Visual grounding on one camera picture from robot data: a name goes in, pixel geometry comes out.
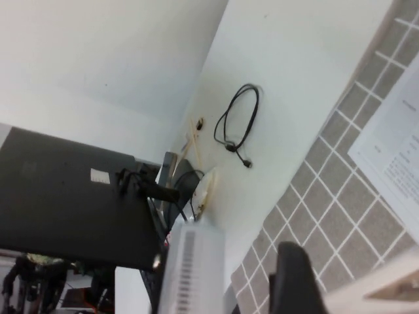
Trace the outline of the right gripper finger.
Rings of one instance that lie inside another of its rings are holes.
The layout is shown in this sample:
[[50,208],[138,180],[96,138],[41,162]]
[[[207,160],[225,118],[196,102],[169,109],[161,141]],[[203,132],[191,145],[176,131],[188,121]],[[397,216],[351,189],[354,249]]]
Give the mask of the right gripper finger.
[[326,313],[310,258],[297,243],[278,245],[276,271],[268,277],[269,313]]

